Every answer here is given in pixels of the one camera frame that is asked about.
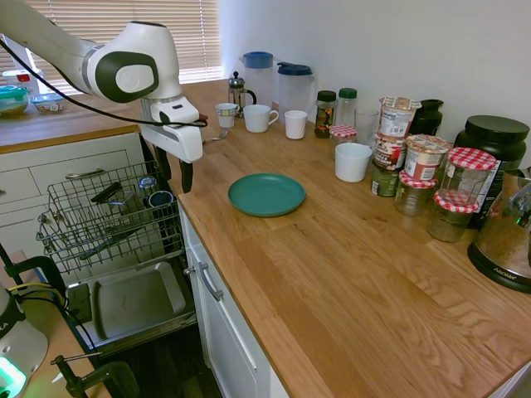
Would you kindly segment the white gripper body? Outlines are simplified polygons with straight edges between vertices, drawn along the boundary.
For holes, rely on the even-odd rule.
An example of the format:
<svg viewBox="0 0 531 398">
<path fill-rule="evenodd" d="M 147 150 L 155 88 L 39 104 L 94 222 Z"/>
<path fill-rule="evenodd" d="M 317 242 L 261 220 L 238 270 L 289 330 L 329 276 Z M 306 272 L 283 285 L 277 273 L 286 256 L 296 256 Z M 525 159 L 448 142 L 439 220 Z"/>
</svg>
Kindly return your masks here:
<svg viewBox="0 0 531 398">
<path fill-rule="evenodd" d="M 202 157 L 202 135 L 199 127 L 173 128 L 140 125 L 143 138 L 185 163 L 193 163 Z"/>
</svg>

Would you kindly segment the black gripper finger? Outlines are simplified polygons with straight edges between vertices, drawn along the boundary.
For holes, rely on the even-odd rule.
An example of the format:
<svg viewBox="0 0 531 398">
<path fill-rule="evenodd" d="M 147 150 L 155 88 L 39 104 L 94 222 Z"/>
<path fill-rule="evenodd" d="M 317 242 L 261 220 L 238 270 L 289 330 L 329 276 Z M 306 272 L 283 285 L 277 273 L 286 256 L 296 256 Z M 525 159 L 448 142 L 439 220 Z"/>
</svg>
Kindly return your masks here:
<svg viewBox="0 0 531 398">
<path fill-rule="evenodd" d="M 192 190 L 193 164 L 180 160 L 179 167 L 181 171 L 181 186 L 183 193 L 188 193 Z"/>
<path fill-rule="evenodd" d="M 167 153 L 163 149 L 156 147 L 156 159 L 164 180 L 170 180 L 172 178 L 172 170 L 168 162 Z"/>
</svg>

